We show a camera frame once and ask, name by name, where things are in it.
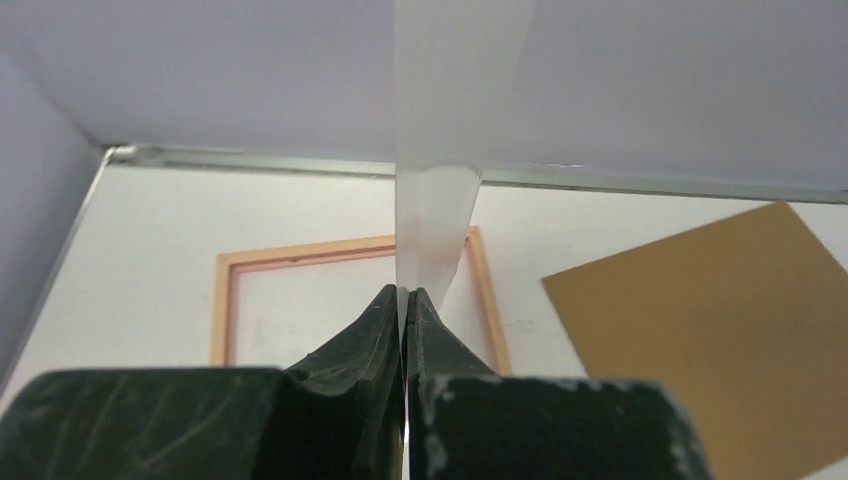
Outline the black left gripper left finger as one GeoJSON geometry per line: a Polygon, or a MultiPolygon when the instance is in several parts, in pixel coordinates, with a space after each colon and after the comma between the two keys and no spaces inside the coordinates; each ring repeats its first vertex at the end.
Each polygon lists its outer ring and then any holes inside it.
{"type": "Polygon", "coordinates": [[[5,479],[398,479],[396,289],[285,368],[42,374],[1,419],[5,479]]]}

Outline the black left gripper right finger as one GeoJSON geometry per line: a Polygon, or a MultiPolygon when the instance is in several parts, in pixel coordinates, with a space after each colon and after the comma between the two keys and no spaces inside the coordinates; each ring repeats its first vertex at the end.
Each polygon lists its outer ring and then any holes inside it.
{"type": "Polygon", "coordinates": [[[414,479],[709,479],[682,404],[633,379],[504,376],[408,298],[405,361],[414,479]]]}

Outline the pink wooden picture frame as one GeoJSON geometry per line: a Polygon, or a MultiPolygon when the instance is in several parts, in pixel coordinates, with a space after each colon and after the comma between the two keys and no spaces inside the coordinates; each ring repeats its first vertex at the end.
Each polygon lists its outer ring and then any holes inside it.
{"type": "MultiPolygon", "coordinates": [[[[482,231],[468,229],[465,240],[471,283],[493,368],[513,374],[482,231]]],[[[392,235],[222,253],[216,257],[209,364],[230,367],[236,362],[238,278],[242,274],[393,256],[392,235]]]]}

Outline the brown cardboard backing board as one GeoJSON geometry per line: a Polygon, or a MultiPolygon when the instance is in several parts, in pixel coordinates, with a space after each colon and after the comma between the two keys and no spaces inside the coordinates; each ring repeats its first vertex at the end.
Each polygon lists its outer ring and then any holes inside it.
{"type": "Polygon", "coordinates": [[[546,277],[587,373],[661,382],[719,479],[847,456],[847,270],[772,203],[546,277]]]}

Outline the landscape photo print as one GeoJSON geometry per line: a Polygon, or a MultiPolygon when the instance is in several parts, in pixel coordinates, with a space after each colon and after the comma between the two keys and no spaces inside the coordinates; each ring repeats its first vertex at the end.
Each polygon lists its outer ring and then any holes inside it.
{"type": "Polygon", "coordinates": [[[533,1],[395,4],[398,321],[424,289],[440,306],[456,274],[533,1]]]}

